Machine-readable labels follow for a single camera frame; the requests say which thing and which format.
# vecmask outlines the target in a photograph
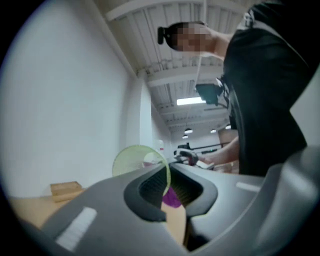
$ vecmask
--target wooden block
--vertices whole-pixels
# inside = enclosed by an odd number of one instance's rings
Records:
[[[66,200],[71,200],[74,199],[75,197],[77,197],[78,195],[80,195],[82,193],[83,190],[80,191],[74,191],[74,192],[70,192],[70,193],[66,193],[66,194],[59,194],[59,195],[53,195],[52,196],[52,200],[57,202],[61,202],[61,201],[66,201]]]
[[[62,196],[82,191],[82,186],[76,181],[50,184],[50,188],[52,196]]]
[[[166,213],[166,226],[168,231],[179,244],[183,245],[186,233],[187,214],[183,205],[173,208],[164,202],[161,203],[161,211]]]

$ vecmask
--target white wall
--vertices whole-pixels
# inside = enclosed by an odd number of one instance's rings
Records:
[[[151,95],[145,71],[134,79],[128,99],[126,146],[132,145],[153,146]]]
[[[164,151],[163,154],[166,158],[173,156],[173,150],[171,145],[171,133],[166,126],[164,120],[158,113],[158,111],[152,107],[152,138],[153,138],[153,148],[158,150],[157,140],[163,141]]]
[[[192,128],[193,133],[188,134],[188,138],[182,138],[184,135],[183,131],[176,131],[171,133],[171,143],[172,143],[172,155],[173,151],[177,150],[178,145],[189,143],[190,148],[206,147],[209,145],[219,144],[218,132],[210,133],[210,128]],[[212,147],[212,149],[220,149],[221,146]],[[209,150],[209,148],[197,149],[196,153],[201,151]]]
[[[43,5],[16,37],[0,81],[8,194],[37,197],[51,183],[109,178],[125,144],[130,80],[79,1]]]
[[[320,66],[303,94],[291,108],[308,145],[320,146]]]

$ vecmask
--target gray surface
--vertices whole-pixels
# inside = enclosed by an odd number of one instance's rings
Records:
[[[96,183],[49,218],[42,231],[56,238],[86,206],[96,209],[97,216],[76,248],[77,255],[186,255],[186,249],[172,239],[164,222],[140,219],[124,201],[127,184],[154,169],[151,166]]]
[[[263,182],[261,177],[218,173],[175,164],[175,168],[183,174],[203,177],[218,189],[217,201],[208,213],[190,220],[198,235],[210,239],[193,252],[188,252],[173,240],[165,223],[142,220],[124,201],[124,189],[130,181],[162,167],[160,164],[150,166],[98,182],[55,213],[42,230],[55,239],[86,206],[96,209],[97,217],[76,248],[77,255],[247,255],[272,202],[279,167],[268,173],[257,194],[237,188],[236,183],[260,186]]]
[[[320,147],[308,147],[285,163],[274,201],[257,236],[257,255],[272,255],[296,235],[319,202],[319,170]]]
[[[172,165],[183,174],[188,175],[188,172],[191,172],[211,181],[218,190],[218,197],[209,212],[191,218],[194,231],[208,240],[212,240],[229,227],[257,194],[236,187],[236,183],[243,182],[260,187],[264,180],[263,177],[220,173],[180,163]]]

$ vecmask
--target ceiling beam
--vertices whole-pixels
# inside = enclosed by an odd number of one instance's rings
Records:
[[[229,120],[220,119],[218,121],[213,122],[204,122],[204,123],[194,123],[194,124],[188,124],[188,128],[191,128],[193,130],[195,129],[208,129],[208,132],[211,129],[216,129],[217,131],[224,129],[229,124]],[[185,125],[181,126],[172,126],[168,128],[170,132],[184,132],[186,130]]]
[[[192,125],[192,124],[199,124],[199,123],[210,123],[210,122],[220,122],[223,120],[227,120],[229,116],[227,114],[217,114],[217,115],[211,115],[207,117],[196,117],[196,118],[189,118],[186,120],[175,120],[166,122],[167,127],[174,127],[178,125]]]
[[[85,9],[90,14],[91,18],[93,19],[94,23],[102,32],[103,37],[106,41],[110,44],[111,48],[114,50],[114,53],[120,59],[121,63],[124,65],[125,69],[129,72],[132,77],[137,77],[136,72],[132,65],[130,64],[128,58],[126,57],[125,53],[121,49],[118,41],[116,40],[114,34],[110,30],[108,22],[104,19],[101,15],[98,7],[92,0],[82,0],[82,3],[85,6]]]
[[[156,87],[181,81],[194,80],[197,70],[198,67],[196,66],[186,66],[156,72],[148,77],[148,85],[150,87]],[[216,79],[221,76],[222,73],[222,66],[202,66],[199,79]]]
[[[105,17],[108,21],[112,21],[128,13],[132,13],[139,9],[147,8],[149,6],[172,3],[203,4],[203,2],[203,0],[132,0],[108,11]],[[207,4],[208,6],[219,6],[221,8],[239,14],[244,14],[247,11],[246,7],[231,0],[207,0]]]
[[[170,107],[164,107],[164,108],[158,108],[158,112],[162,116],[177,114],[177,113],[187,113],[190,109],[190,105],[182,105],[182,106],[170,106]],[[227,110],[224,107],[221,106],[215,106],[215,105],[207,105],[207,104],[199,104],[192,106],[191,112],[193,111],[205,111],[208,113],[223,113],[227,112]]]

